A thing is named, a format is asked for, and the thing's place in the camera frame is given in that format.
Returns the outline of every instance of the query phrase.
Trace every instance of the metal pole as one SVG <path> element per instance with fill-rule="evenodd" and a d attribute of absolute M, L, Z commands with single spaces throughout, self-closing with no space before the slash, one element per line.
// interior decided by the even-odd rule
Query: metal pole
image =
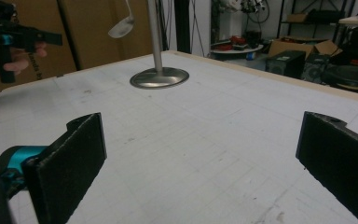
<path fill-rule="evenodd" d="M 149 23 L 150 30 L 152 33 L 152 44 L 153 44 L 153 57 L 155 61 L 155 68 L 158 73 L 162 71 L 162 60 L 161 60 L 161 46 L 160 36 L 158 30 L 158 20 L 156 11 L 156 0 L 148 0 L 149 8 Z"/>

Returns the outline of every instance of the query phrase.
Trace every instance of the black 3d printed part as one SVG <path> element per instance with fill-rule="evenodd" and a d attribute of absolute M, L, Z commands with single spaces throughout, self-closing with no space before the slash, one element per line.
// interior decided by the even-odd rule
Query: black 3d printed part
<path fill-rule="evenodd" d="M 68 131 L 21 164 L 39 223 L 66 223 L 106 159 L 100 114 L 74 119 Z"/>
<path fill-rule="evenodd" d="M 358 134 L 342 120 L 305 112 L 296 157 L 358 218 Z"/>

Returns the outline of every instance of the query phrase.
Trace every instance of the silver disc base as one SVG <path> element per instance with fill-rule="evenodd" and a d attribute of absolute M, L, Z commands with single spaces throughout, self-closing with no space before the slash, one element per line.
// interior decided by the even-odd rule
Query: silver disc base
<path fill-rule="evenodd" d="M 179 85 L 188 78 L 188 72 L 181 69 L 163 67 L 158 72 L 156 68 L 151 68 L 133 76 L 130 84 L 141 89 L 163 89 Z"/>

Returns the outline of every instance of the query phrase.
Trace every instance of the person's hand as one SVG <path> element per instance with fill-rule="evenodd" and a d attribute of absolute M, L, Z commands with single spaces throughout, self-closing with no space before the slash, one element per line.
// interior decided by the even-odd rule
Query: person's hand
<path fill-rule="evenodd" d="M 47 52 L 45 50 L 46 47 L 45 42 L 38 42 L 35 44 L 36 47 L 36 55 L 40 57 L 47 56 Z M 5 63 L 4 69 L 7 71 L 14 72 L 15 75 L 19 74 L 22 70 L 28 67 L 29 62 L 27 60 L 27 52 L 24 49 L 11 49 L 11 58 L 12 63 Z"/>

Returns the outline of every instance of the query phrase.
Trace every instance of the table surface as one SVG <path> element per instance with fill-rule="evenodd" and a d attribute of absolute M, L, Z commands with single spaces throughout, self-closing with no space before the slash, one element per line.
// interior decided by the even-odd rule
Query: table surface
<path fill-rule="evenodd" d="M 0 92 L 0 154 L 101 112 L 107 160 L 69 223 L 358 223 L 296 159 L 304 111 L 358 133 L 358 94 L 168 51 L 190 79 L 141 90 L 145 56 Z M 27 191 L 10 201 L 36 223 Z"/>
<path fill-rule="evenodd" d="M 344 24 L 344 25 L 355 25 L 358 26 L 358 16 L 354 16 L 354 17 L 348 17 L 345 19 L 341 19 L 339 20 L 338 23 Z"/>

